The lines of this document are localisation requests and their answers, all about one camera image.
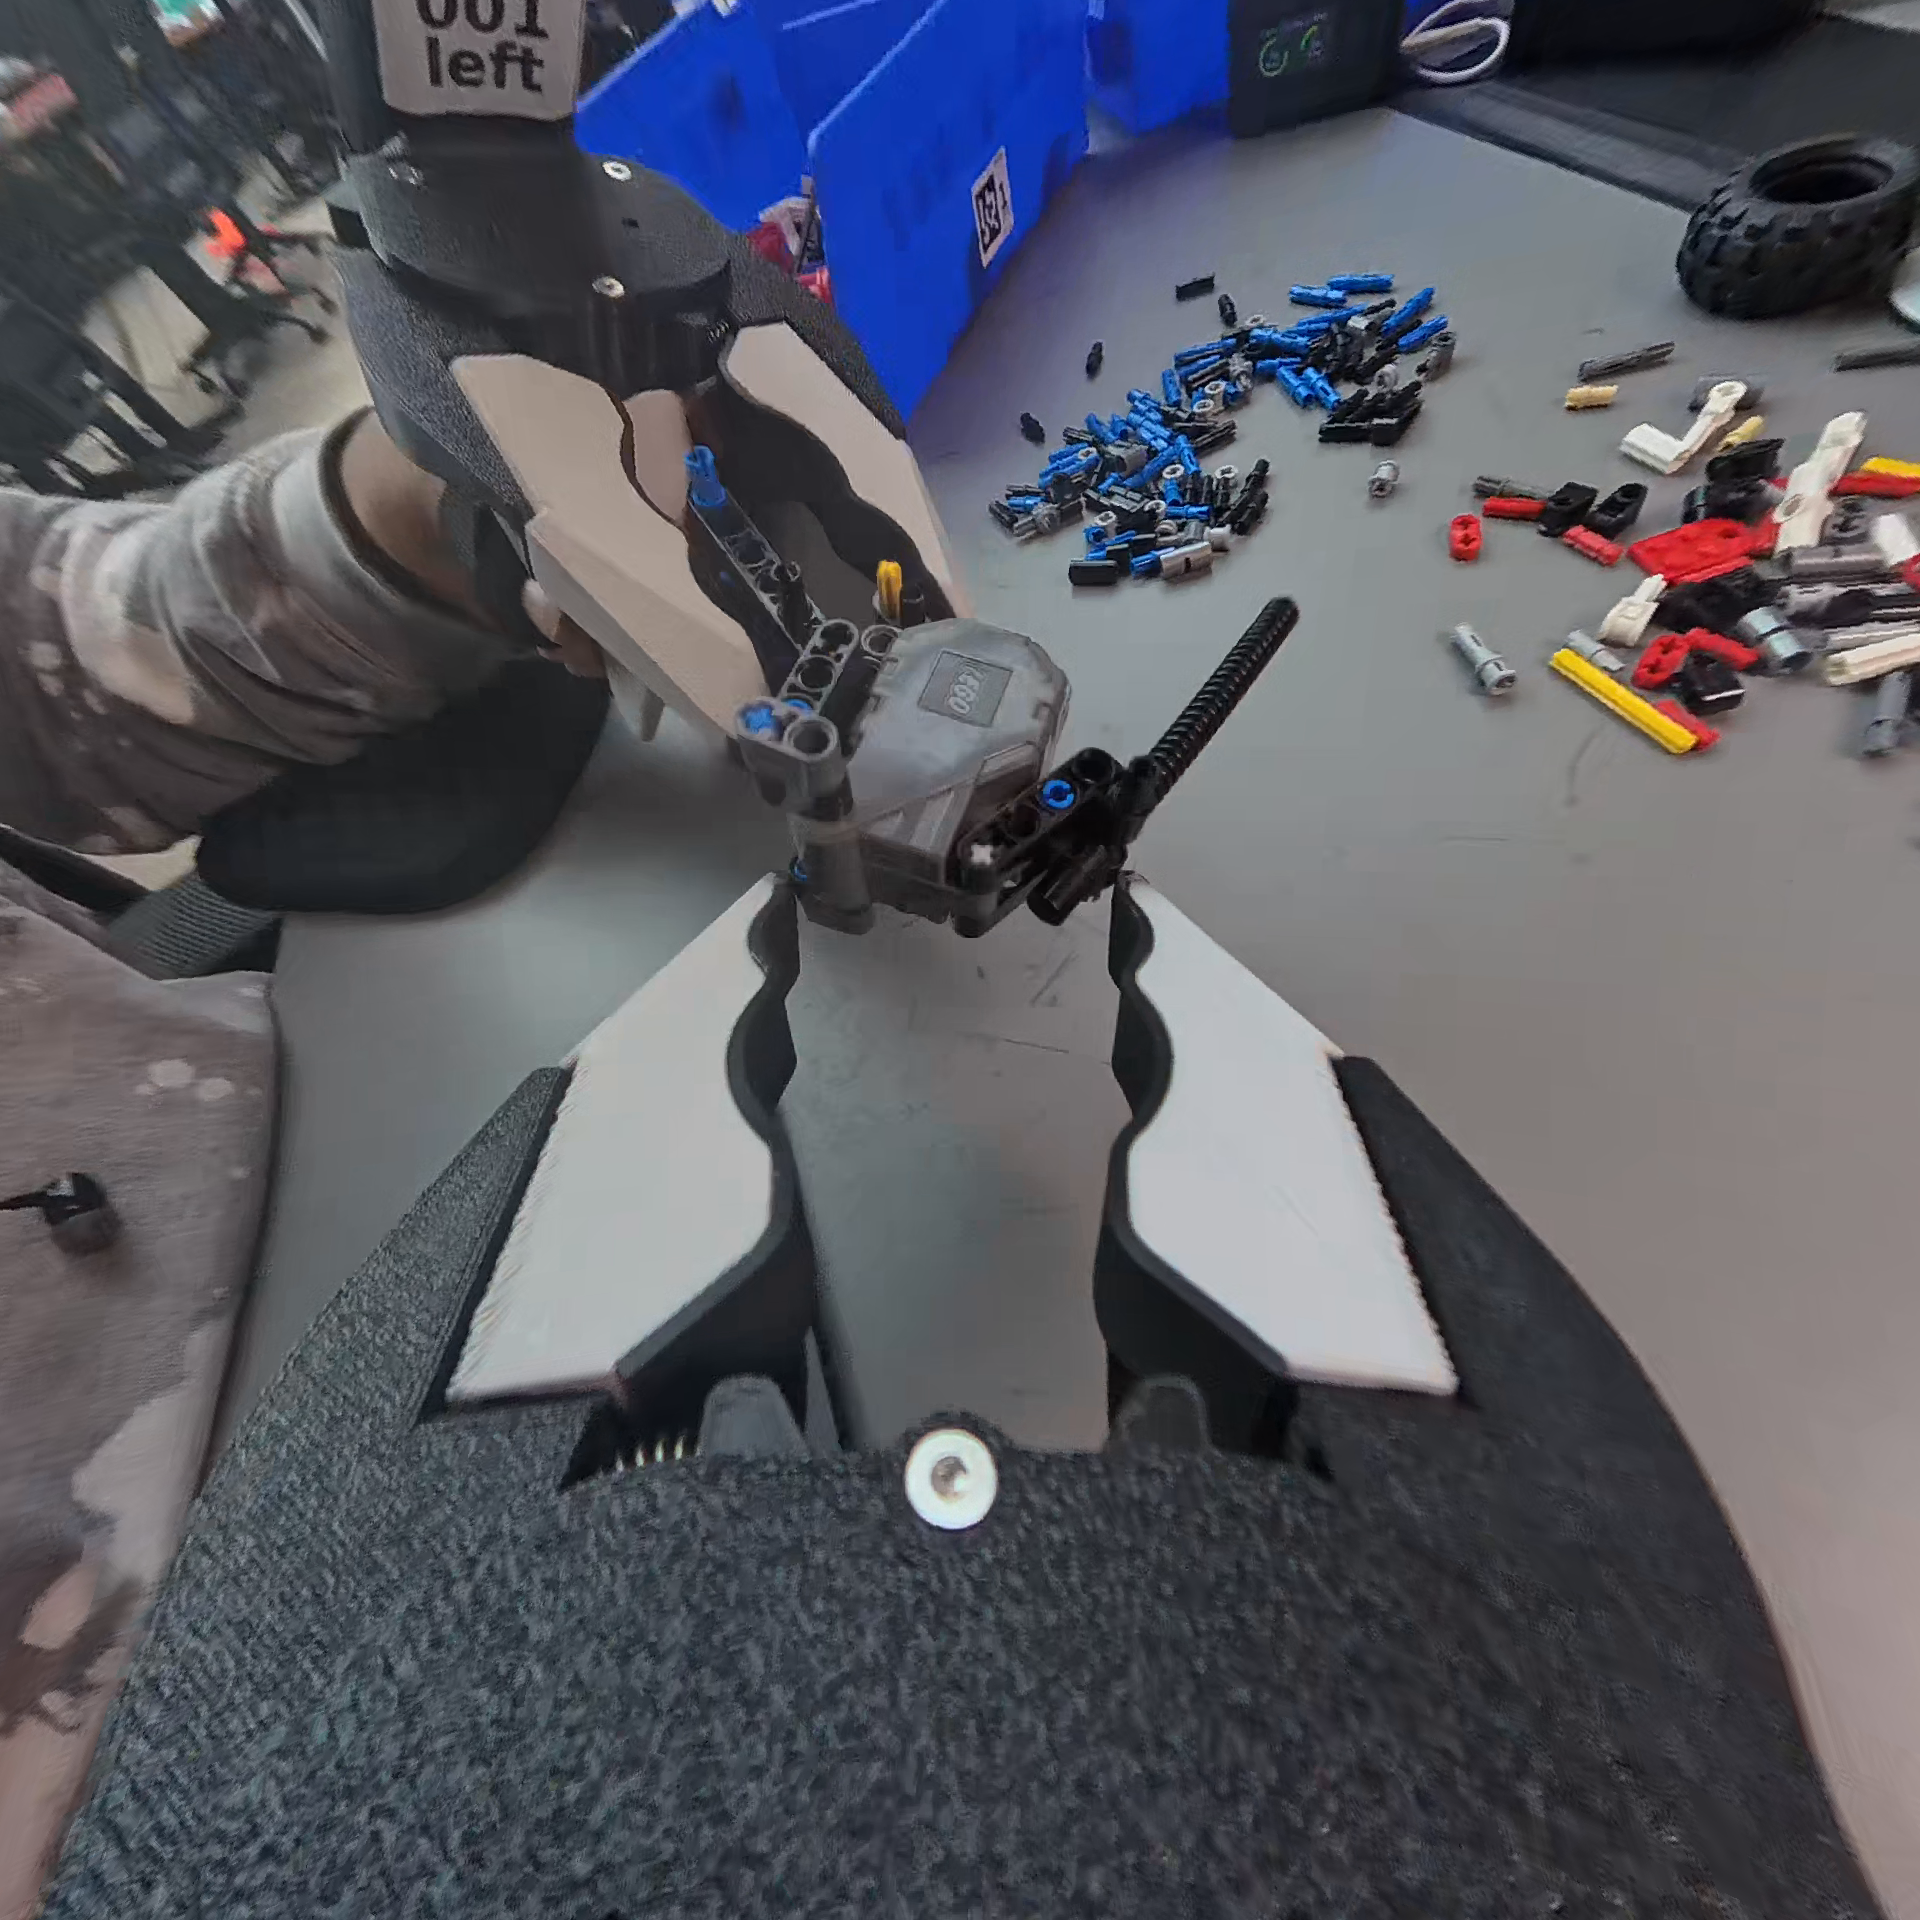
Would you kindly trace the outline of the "black toy tyre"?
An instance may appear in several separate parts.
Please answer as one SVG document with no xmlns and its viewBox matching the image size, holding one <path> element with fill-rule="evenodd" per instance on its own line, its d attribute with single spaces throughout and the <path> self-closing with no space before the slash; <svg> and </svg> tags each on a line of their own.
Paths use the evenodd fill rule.
<svg viewBox="0 0 1920 1920">
<path fill-rule="evenodd" d="M 1726 319 L 1785 319 L 1882 300 L 1916 223 L 1918 153 L 1874 134 L 1767 151 L 1692 213 L 1673 268 L 1688 300 Z"/>
</svg>

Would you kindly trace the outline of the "pile of blue black pins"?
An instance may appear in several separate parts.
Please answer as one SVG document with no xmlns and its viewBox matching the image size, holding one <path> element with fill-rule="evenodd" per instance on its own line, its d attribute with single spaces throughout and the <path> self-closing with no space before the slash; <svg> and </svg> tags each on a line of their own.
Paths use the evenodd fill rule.
<svg viewBox="0 0 1920 1920">
<path fill-rule="evenodd" d="M 1240 308 L 1234 331 L 1217 319 L 1155 387 L 1048 432 L 1031 445 L 1039 469 L 995 494 L 988 517 L 1009 543 L 1076 537 L 1063 574 L 1079 591 L 1203 577 L 1275 504 L 1275 462 L 1240 445 L 1263 393 L 1306 415 L 1319 447 L 1364 451 L 1372 470 L 1398 460 L 1454 355 L 1434 285 L 1402 292 L 1384 271 L 1295 284 L 1275 318 Z"/>
</svg>

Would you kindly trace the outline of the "heap of spare toy parts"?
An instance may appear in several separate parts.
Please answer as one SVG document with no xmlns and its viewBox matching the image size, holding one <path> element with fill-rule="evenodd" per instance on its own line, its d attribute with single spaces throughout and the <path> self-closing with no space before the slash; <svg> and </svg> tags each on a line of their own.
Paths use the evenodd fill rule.
<svg viewBox="0 0 1920 1920">
<path fill-rule="evenodd" d="M 833 307 L 833 269 L 815 176 L 803 176 L 796 191 L 766 203 L 748 229 L 748 241 L 780 273 Z"/>
</svg>

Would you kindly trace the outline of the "blue plastic bin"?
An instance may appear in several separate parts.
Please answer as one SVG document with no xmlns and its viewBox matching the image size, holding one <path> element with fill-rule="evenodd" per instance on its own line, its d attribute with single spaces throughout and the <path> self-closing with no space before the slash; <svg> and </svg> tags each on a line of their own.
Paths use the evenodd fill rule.
<svg viewBox="0 0 1920 1920">
<path fill-rule="evenodd" d="M 750 233 L 812 199 L 828 289 L 910 414 L 1088 153 L 1088 6 L 698 4 L 575 131 Z"/>
<path fill-rule="evenodd" d="M 1088 96 L 1130 134 L 1227 125 L 1227 3 L 1091 3 Z"/>
</svg>

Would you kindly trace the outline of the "pile of red white pieces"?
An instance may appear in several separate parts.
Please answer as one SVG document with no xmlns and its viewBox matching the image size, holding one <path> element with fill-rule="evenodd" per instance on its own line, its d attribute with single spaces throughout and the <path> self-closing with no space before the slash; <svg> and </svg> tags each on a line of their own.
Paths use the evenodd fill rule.
<svg viewBox="0 0 1920 1920">
<path fill-rule="evenodd" d="M 1609 494 L 1583 484 L 1540 492 L 1484 476 L 1472 510 L 1447 526 L 1447 558 L 1475 564 L 1488 529 L 1507 524 L 1599 568 L 1632 568 L 1636 583 L 1601 622 L 1572 628 L 1551 653 L 1569 646 L 1716 734 L 1707 751 L 1754 681 L 1804 679 L 1863 699 L 1860 759 L 1916 748 L 1916 460 L 1866 455 L 1866 415 L 1851 412 L 1826 420 L 1785 463 L 1758 396 L 1730 377 L 1696 389 L 1692 409 L 1684 435 L 1647 423 L 1619 447 L 1662 478 L 1699 469 L 1678 524 L 1655 529 L 1643 520 L 1650 492 L 1641 481 Z"/>
</svg>

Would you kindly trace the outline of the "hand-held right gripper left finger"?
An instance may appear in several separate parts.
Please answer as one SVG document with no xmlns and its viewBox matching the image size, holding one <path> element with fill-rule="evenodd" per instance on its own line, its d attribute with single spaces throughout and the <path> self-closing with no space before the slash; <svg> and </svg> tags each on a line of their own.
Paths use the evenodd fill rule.
<svg viewBox="0 0 1920 1920">
<path fill-rule="evenodd" d="M 761 1376 L 809 1427 L 809 1357 L 847 1392 L 783 1118 L 801 912 L 760 878 L 602 1020 L 545 1095 L 535 1143 L 449 1339 L 449 1411 L 608 1400 L 642 1443 Z"/>
</svg>

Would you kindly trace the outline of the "black power adapter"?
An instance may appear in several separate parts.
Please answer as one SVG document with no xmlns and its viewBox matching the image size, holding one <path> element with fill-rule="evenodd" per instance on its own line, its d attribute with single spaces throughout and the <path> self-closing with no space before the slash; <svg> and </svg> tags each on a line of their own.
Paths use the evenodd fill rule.
<svg viewBox="0 0 1920 1920">
<path fill-rule="evenodd" d="M 1515 3 L 1510 67 L 1742 54 L 1802 31 L 1820 3 Z"/>
</svg>

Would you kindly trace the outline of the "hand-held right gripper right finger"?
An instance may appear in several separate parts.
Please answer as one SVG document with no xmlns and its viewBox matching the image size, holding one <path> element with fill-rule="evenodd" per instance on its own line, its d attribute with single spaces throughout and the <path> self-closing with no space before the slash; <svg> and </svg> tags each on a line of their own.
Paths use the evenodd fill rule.
<svg viewBox="0 0 1920 1920">
<path fill-rule="evenodd" d="M 1111 893 L 1110 967 L 1126 1125 L 1092 1308 L 1111 1436 L 1283 1449 L 1308 1388 L 1454 1400 L 1344 1051 L 1143 878 Z"/>
</svg>

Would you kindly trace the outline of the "grey black toy brick assembly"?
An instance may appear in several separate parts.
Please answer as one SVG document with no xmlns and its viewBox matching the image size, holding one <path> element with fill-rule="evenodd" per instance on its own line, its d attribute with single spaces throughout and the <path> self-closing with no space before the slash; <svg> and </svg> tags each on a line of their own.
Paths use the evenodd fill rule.
<svg viewBox="0 0 1920 1920">
<path fill-rule="evenodd" d="M 1123 880 L 1153 812 L 1300 622 L 1296 601 L 1264 603 L 1148 751 L 1059 759 L 1071 681 L 1035 640 L 977 617 L 828 617 L 710 445 L 686 479 L 724 580 L 760 607 L 750 636 L 784 668 L 737 710 L 734 749 L 788 822 L 803 917 L 835 932 L 867 932 L 883 910 L 964 940 L 1018 910 L 1063 925 Z"/>
</svg>

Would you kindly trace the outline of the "black battery pack green display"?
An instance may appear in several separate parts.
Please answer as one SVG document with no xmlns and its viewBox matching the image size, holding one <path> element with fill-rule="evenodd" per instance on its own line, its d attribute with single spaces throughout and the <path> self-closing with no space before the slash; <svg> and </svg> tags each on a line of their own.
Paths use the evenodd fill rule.
<svg viewBox="0 0 1920 1920">
<path fill-rule="evenodd" d="M 1372 105 L 1402 73 L 1403 11 L 1403 3 L 1231 3 L 1231 132 L 1260 136 Z"/>
</svg>

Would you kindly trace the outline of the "yellow toy axle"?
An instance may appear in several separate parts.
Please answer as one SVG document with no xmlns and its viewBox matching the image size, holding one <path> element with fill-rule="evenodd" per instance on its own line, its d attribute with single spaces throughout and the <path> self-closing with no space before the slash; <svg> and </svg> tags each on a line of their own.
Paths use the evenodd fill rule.
<svg viewBox="0 0 1920 1920">
<path fill-rule="evenodd" d="M 1692 723 L 1675 718 L 1670 708 L 1641 696 L 1591 659 L 1585 659 L 1569 646 L 1554 649 L 1547 655 L 1547 664 L 1561 681 L 1578 687 L 1599 708 L 1611 713 L 1615 720 L 1632 729 L 1660 751 L 1671 757 L 1692 757 L 1707 751 L 1719 739 L 1716 734 L 1703 732 Z"/>
</svg>

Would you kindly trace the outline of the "person's left hand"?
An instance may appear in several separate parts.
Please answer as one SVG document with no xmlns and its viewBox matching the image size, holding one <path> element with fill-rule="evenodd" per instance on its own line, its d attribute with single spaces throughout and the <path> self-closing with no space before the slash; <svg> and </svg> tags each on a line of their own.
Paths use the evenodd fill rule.
<svg viewBox="0 0 1920 1920">
<path fill-rule="evenodd" d="M 494 517 L 414 463 L 370 404 L 340 424 L 329 460 L 343 528 L 399 588 L 576 679 L 608 679 L 604 651 L 529 583 Z"/>
</svg>

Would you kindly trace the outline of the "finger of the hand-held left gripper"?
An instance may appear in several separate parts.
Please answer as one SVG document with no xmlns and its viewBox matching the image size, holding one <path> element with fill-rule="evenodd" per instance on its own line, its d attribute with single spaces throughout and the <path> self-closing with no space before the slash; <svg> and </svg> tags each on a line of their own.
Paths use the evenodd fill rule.
<svg viewBox="0 0 1920 1920">
<path fill-rule="evenodd" d="M 466 355 L 454 377 L 530 510 L 532 575 L 552 605 L 615 681 L 729 742 L 738 708 L 763 696 L 763 672 L 689 558 L 683 397 L 620 400 L 526 355 Z"/>
<path fill-rule="evenodd" d="M 875 607 L 883 561 L 900 567 L 926 617 L 964 613 L 964 577 L 912 445 L 791 325 L 732 337 L 705 424 L 728 489 L 820 564 L 835 613 Z"/>
</svg>

